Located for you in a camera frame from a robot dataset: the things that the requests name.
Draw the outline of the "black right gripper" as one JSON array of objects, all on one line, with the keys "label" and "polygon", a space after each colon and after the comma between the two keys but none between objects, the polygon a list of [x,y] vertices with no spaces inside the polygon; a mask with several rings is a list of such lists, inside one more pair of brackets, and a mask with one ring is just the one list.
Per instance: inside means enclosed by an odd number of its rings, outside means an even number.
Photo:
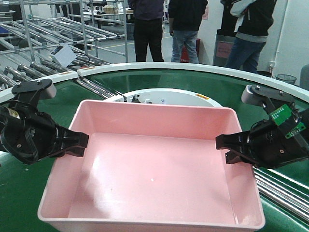
[{"label": "black right gripper", "polygon": [[[255,123],[251,131],[218,135],[215,138],[215,146],[217,150],[230,150],[225,154],[226,164],[244,162],[259,168],[276,169],[309,159],[309,151],[301,147],[295,137],[285,138],[276,126],[269,127],[266,120]],[[251,154],[232,151],[249,149]]]}]

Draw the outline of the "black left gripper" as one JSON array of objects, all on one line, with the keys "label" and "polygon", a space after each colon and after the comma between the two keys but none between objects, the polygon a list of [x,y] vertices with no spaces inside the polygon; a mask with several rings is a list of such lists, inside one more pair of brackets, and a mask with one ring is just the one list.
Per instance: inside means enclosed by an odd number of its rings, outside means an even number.
[{"label": "black left gripper", "polygon": [[[83,157],[89,135],[56,125],[36,106],[18,100],[0,104],[0,149],[24,164],[64,155]],[[54,146],[65,148],[52,154]]]}]

